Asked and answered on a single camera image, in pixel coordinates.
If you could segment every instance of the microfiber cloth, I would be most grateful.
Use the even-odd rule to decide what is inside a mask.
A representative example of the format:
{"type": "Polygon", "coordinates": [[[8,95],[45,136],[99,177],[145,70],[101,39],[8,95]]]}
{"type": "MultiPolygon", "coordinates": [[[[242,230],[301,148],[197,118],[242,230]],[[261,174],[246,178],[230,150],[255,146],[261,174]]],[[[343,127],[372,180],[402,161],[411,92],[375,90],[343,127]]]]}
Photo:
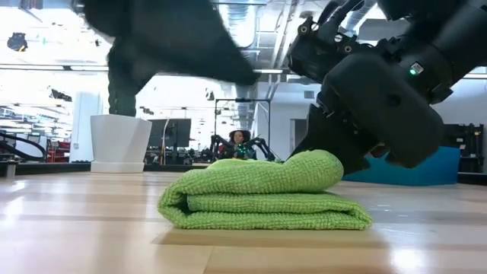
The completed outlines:
{"type": "Polygon", "coordinates": [[[343,166],[327,151],[305,151],[284,164],[224,159],[186,172],[159,200],[159,212],[186,229],[369,228],[371,216],[356,202],[325,189],[343,166]]]}

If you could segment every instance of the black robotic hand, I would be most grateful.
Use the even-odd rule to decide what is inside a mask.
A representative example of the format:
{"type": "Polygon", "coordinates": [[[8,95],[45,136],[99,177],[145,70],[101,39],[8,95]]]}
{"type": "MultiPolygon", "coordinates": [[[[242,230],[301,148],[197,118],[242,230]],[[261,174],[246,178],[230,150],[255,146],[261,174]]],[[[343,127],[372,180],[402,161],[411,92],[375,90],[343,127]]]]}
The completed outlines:
{"type": "Polygon", "coordinates": [[[87,22],[115,42],[110,113],[135,115],[135,96],[158,72],[252,85],[258,75],[209,0],[84,0],[87,22]]]}
{"type": "Polygon", "coordinates": [[[362,2],[332,0],[318,22],[308,18],[298,28],[289,68],[322,88],[293,154],[327,150],[345,174],[369,168],[369,153],[389,152],[390,163],[416,167],[443,139],[443,121],[430,105],[487,60],[487,0],[378,0],[387,19],[406,18],[409,28],[376,46],[338,31],[362,2]]]}

